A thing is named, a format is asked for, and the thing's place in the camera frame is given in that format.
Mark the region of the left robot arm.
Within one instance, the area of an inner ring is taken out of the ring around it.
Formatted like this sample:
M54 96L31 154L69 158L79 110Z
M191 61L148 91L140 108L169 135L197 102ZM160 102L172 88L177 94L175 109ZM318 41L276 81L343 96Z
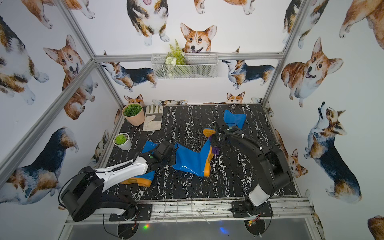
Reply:
M135 154L132 160L104 169L85 167L67 183L60 194L61 205L74 222L94 213L111 214L124 220L139 216L140 207L127 195L110 195L111 187L136 176L157 171L162 165L175 165L178 145L163 140L153 149Z

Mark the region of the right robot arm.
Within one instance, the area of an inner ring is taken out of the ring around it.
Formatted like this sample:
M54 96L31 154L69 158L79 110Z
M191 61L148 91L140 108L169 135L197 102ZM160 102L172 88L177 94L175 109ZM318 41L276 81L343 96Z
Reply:
M216 118L213 126L215 133L212 139L217 147L237 148L253 162L257 185L246 197L247 213L260 209L270 197L293 180L282 150L263 146L245 135L239 127L228 126L223 119Z

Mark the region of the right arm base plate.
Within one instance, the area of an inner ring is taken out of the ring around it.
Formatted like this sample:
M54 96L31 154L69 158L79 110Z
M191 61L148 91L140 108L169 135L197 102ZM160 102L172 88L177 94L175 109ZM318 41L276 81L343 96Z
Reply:
M257 217L273 217L274 213L270 202L264 202L255 207L249 200L233 201L229 211L233 214L234 218L251 218Z

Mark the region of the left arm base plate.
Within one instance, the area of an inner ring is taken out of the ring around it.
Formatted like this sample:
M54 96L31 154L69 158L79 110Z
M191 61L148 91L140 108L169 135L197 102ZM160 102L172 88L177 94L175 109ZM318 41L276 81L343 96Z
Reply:
M121 221L149 221L153 210L152 204L138 204L135 207L130 207L121 215L111 214L110 222Z

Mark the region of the purple cloth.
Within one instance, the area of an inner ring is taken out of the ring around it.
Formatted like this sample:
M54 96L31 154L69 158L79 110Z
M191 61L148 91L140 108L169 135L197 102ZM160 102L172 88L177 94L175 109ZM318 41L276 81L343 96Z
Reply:
M217 141L217 138L214 136L210 136L209 141L210 141L211 148L212 148L212 154L214 156L219 156L220 155L220 145Z

